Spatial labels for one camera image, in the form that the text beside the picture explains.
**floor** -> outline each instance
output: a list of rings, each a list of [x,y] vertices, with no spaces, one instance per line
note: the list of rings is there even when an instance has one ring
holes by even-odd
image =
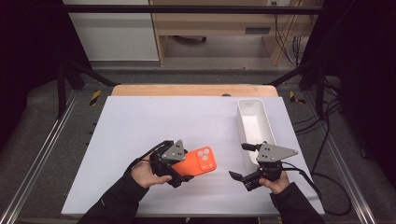
[[[93,63],[95,70],[109,79],[121,83],[244,83],[261,85],[286,74],[295,65],[284,59],[280,66],[272,66],[265,53],[264,45],[258,37],[208,37],[205,43],[196,39],[180,37],[170,38],[165,64],[134,63],[134,69],[128,64],[114,66],[109,63]],[[339,85],[334,77],[328,77],[333,85]],[[67,191],[73,183],[78,166],[92,137],[94,125],[100,117],[101,109],[112,88],[84,76],[86,86],[83,91],[71,91],[68,96],[75,99],[76,105],[70,111],[67,122],[57,123],[56,83],[50,82],[30,92],[28,106],[13,136],[0,155],[0,211],[3,215],[8,208],[18,215],[17,223],[76,223],[70,217],[60,214]],[[312,123],[315,111],[312,109],[314,91],[300,91],[299,77],[288,80],[276,87],[284,98],[290,120],[296,131],[300,147],[309,168],[315,164],[323,142],[323,127],[301,131]],[[101,96],[95,105],[90,105],[92,95],[101,90]],[[337,107],[332,90],[326,90],[325,106],[334,104],[330,116],[330,137],[319,157],[317,173],[344,183],[344,171],[340,171],[335,151],[340,152],[343,164],[350,171],[362,200],[352,198],[353,207],[342,216],[324,216],[327,223],[396,223],[396,191],[382,175],[375,161],[361,157],[359,143]],[[46,142],[52,127],[61,127],[59,135],[53,137],[56,142]],[[50,146],[44,153],[43,147]],[[43,161],[35,161],[42,155]],[[329,179],[314,175],[314,181],[322,191],[323,206],[330,212],[343,213],[348,209],[348,199],[340,187]],[[366,214],[373,220],[362,220],[361,204],[366,203]],[[262,217],[261,223],[278,223],[277,217]]]

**white rectangular container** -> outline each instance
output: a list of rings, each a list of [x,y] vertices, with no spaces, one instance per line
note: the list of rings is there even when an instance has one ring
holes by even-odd
[[[236,122],[241,144],[256,145],[265,141],[268,144],[276,145],[262,100],[239,100]],[[244,150],[245,167],[248,173],[255,172],[259,167],[256,161],[258,155],[259,152],[257,150],[254,152]]]

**white table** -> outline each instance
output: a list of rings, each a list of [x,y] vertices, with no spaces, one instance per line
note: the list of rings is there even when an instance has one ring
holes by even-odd
[[[109,96],[68,194],[63,215],[81,216],[123,174],[135,158],[163,140],[182,139],[187,150],[210,146],[218,167],[174,189],[153,186],[138,217],[262,217],[276,215],[269,189],[247,191],[228,171],[247,175],[236,125],[237,101],[259,97]],[[299,154],[285,161],[308,174],[303,154],[280,97],[264,102],[279,146]],[[288,172],[320,214],[317,194],[297,172]]]

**white cabinet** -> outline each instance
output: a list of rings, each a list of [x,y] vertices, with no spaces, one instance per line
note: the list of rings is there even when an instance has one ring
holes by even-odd
[[[66,5],[148,5],[147,0],[64,0]],[[151,15],[70,13],[90,61],[159,61]]]

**black sleeve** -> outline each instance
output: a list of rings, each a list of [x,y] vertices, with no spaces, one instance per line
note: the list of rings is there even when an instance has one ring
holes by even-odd
[[[295,183],[291,183],[278,194],[271,193],[271,199],[284,224],[325,223]]]
[[[99,201],[88,210],[78,224],[131,224],[136,215],[139,201],[149,189],[134,181],[130,172],[125,172]]]

